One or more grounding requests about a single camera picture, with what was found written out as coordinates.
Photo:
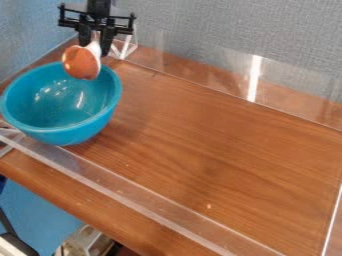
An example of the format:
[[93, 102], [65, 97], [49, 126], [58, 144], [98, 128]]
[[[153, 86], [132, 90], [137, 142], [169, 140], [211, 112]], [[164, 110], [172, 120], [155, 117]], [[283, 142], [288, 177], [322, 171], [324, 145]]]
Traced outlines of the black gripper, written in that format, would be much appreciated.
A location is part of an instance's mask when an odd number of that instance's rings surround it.
[[111, 0], [85, 0], [80, 3], [61, 3], [58, 25], [78, 33], [78, 45], [90, 43], [90, 29], [100, 32], [101, 56], [108, 55], [115, 33], [131, 35], [136, 15], [115, 6]]

